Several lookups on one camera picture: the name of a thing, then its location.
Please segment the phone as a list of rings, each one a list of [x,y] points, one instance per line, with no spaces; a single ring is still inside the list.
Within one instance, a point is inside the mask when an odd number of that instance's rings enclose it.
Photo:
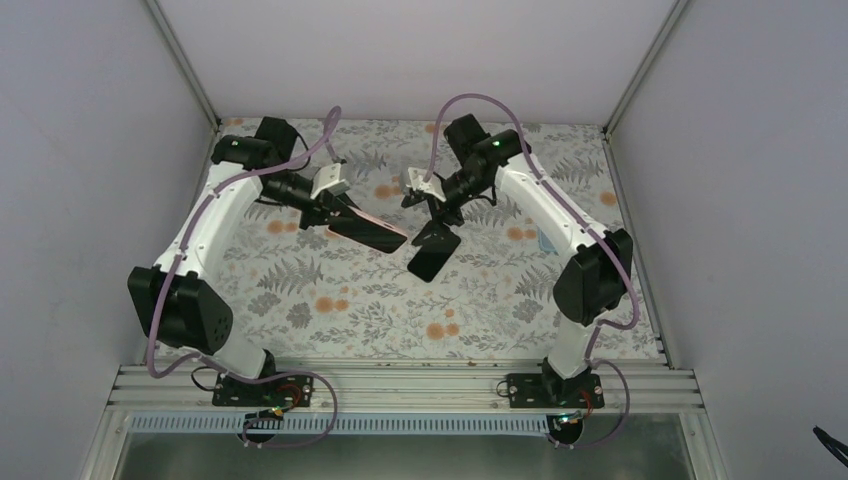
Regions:
[[[458,236],[456,246],[418,247],[418,251],[407,264],[407,270],[423,282],[431,283],[460,244],[461,238]]]
[[[397,251],[408,239],[403,230],[357,208],[342,209],[329,220],[328,229],[386,254]]]

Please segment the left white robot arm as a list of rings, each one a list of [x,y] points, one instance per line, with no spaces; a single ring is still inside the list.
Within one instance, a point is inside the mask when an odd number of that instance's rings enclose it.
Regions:
[[[134,268],[127,280],[147,338],[145,366],[154,379],[196,360],[226,379],[255,405],[277,394],[282,373],[273,355],[234,326],[231,307],[210,285],[246,210],[261,197],[302,212],[328,215],[334,196],[299,172],[330,138],[341,117],[333,107],[319,139],[294,155],[301,135],[288,121],[265,117],[252,136],[226,135],[214,145],[206,184],[185,222],[150,267]]]

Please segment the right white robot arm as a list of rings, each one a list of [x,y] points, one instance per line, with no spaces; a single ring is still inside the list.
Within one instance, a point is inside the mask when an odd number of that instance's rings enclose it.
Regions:
[[[514,408],[588,406],[599,388],[591,351],[605,325],[603,314],[615,309],[632,290],[633,240],[623,228],[612,231],[570,200],[542,167],[519,129],[487,133],[471,114],[445,129],[444,137],[459,161],[446,178],[409,167],[401,176],[405,208],[426,203],[430,219],[414,238],[418,251],[408,270],[431,282],[460,244],[452,227],[463,223],[462,207],[483,198],[505,196],[541,227],[564,269],[552,298],[565,320],[541,362],[541,371],[508,377]]]

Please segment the light blue phone case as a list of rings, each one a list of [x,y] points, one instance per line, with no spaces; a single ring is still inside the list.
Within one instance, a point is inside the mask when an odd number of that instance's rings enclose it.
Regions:
[[[556,254],[557,250],[548,236],[541,230],[537,230],[538,246],[542,252]]]

